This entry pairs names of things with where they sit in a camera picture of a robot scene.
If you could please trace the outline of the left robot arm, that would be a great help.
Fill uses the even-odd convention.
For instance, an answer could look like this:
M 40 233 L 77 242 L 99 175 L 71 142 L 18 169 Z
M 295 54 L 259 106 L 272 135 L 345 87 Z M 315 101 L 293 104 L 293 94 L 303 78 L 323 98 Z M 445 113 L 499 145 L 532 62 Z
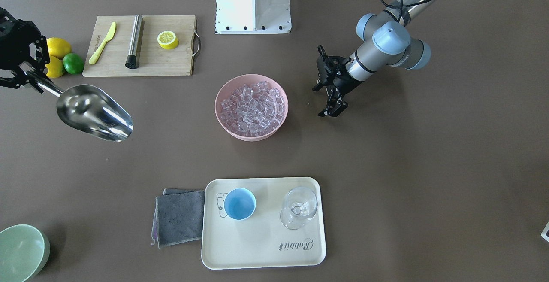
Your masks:
M 313 91 L 327 91 L 319 116 L 336 117 L 348 104 L 344 96 L 384 66 L 417 70 L 431 59 L 430 46 L 406 30 L 411 20 L 435 0 L 394 0 L 379 14 L 365 14 L 356 26 L 362 45 L 348 57 L 329 56 L 318 46 L 318 81 Z

